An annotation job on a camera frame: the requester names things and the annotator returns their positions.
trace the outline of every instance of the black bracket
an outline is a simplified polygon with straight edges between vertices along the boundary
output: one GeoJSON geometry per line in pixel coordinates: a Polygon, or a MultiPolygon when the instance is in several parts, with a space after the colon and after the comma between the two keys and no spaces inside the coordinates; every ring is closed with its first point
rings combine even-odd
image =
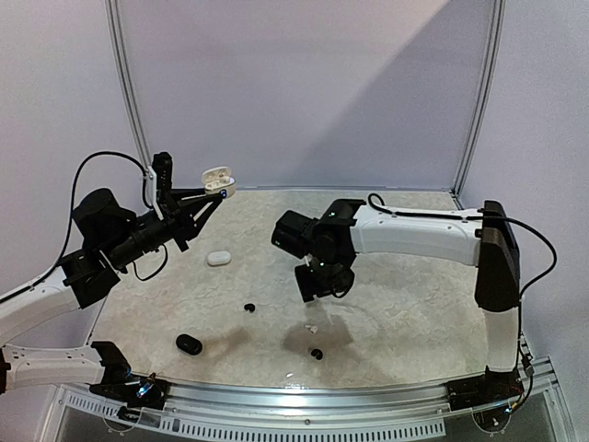
{"type": "Polygon", "coordinates": [[[510,373],[497,373],[487,368],[484,375],[452,380],[446,382],[445,387],[452,411],[507,401],[524,390],[517,368],[510,373]]]}
{"type": "Polygon", "coordinates": [[[6,377],[12,366],[4,359],[4,353],[0,348],[0,394],[6,392],[6,377]]]}
{"type": "Polygon", "coordinates": [[[108,399],[121,401],[129,408],[153,408],[163,410],[169,394],[170,384],[164,379],[151,379],[145,376],[131,376],[122,384],[91,385],[90,392],[108,399]],[[153,382],[153,387],[143,396],[138,392],[147,382],[153,382]]]}
{"type": "Polygon", "coordinates": [[[164,409],[169,382],[157,379],[155,375],[149,378],[133,375],[129,363],[114,343],[95,341],[91,346],[100,354],[105,368],[102,381],[90,386],[91,393],[124,402],[129,408],[164,409]]]}

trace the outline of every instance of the table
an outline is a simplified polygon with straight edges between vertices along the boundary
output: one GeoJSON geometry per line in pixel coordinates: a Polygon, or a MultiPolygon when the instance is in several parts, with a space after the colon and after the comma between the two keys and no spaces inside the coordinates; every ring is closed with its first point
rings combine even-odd
{"type": "MultiPolygon", "coordinates": [[[[92,340],[115,342],[133,372],[180,381],[252,387],[341,389],[448,378],[484,370],[484,319],[474,300],[476,269],[398,254],[359,256],[344,299],[302,302],[295,257],[272,246],[285,210],[321,216],[337,198],[361,191],[238,191],[223,202],[201,235],[153,280],[121,276],[92,340]],[[206,264],[228,250],[230,264],[206,264]],[[244,310],[253,303],[254,313],[244,310]],[[309,327],[316,326],[312,333],[309,327]],[[176,337],[201,340],[200,355],[176,348],[176,337]],[[320,349],[320,361],[310,355],[320,349]]],[[[387,205],[452,210],[444,192],[381,192],[387,205]]],[[[148,275],[162,260],[138,260],[148,275]]]]}

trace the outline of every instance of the gray wall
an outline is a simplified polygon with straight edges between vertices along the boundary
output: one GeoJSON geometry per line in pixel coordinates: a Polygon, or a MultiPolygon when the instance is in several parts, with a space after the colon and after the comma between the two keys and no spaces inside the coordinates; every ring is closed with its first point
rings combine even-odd
{"type": "MultiPolygon", "coordinates": [[[[88,154],[134,155],[101,1],[0,3],[0,294],[45,271],[62,247],[71,182],[88,154]]],[[[88,163],[78,195],[111,187],[139,208],[136,166],[88,163]]],[[[74,233],[72,248],[79,247],[74,233]]],[[[81,344],[96,310],[73,312],[16,339],[28,346],[81,344]]],[[[33,440],[52,388],[0,396],[0,439],[33,440]]]]}
{"type": "Polygon", "coordinates": [[[448,189],[493,3],[125,0],[147,141],[183,185],[448,189]]]}
{"type": "MultiPolygon", "coordinates": [[[[581,440],[589,440],[589,4],[507,2],[482,133],[463,195],[500,200],[545,233],[560,264],[525,299],[524,329],[550,355],[581,440]]],[[[517,232],[524,280],[549,252],[517,232]]]]}

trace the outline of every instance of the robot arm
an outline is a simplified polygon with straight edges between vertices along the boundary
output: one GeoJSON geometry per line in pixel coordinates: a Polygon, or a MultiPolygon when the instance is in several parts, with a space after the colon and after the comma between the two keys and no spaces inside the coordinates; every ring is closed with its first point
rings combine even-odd
{"type": "Polygon", "coordinates": [[[286,212],[271,242],[305,259],[294,269],[305,302],[345,296],[360,253],[405,253],[478,267],[475,300],[485,315],[486,379],[492,379],[491,391],[482,394],[485,402],[511,397],[518,378],[519,249],[502,218],[496,202],[486,202],[481,210],[431,211],[336,200],[320,219],[286,212]]]}
{"type": "Polygon", "coordinates": [[[167,383],[134,377],[113,343],[59,350],[6,344],[46,320],[100,301],[119,283],[118,272],[127,273],[127,265],[166,242],[173,239],[187,250],[213,211],[235,193],[229,168],[205,172],[201,189],[172,189],[168,153],[155,155],[149,172],[154,187],[148,212],[137,216],[119,207],[109,189],[93,191],[72,213],[84,237],[82,248],[64,256],[49,276],[44,273],[0,297],[0,394],[29,385],[82,382],[130,406],[163,406],[167,383]]]}

